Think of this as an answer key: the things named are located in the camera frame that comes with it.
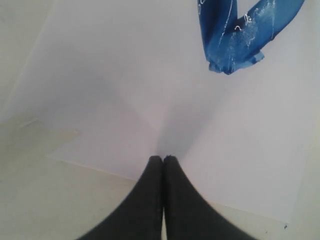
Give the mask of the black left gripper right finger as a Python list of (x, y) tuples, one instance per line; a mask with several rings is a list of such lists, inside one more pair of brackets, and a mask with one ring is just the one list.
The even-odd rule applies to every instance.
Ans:
[(199, 194), (178, 159), (163, 160), (164, 215), (168, 240), (253, 240)]

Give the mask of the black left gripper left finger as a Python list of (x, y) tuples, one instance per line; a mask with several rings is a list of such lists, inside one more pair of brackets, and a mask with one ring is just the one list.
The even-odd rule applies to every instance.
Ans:
[(81, 240), (160, 240), (163, 222), (163, 161), (151, 156), (139, 180), (107, 218)]

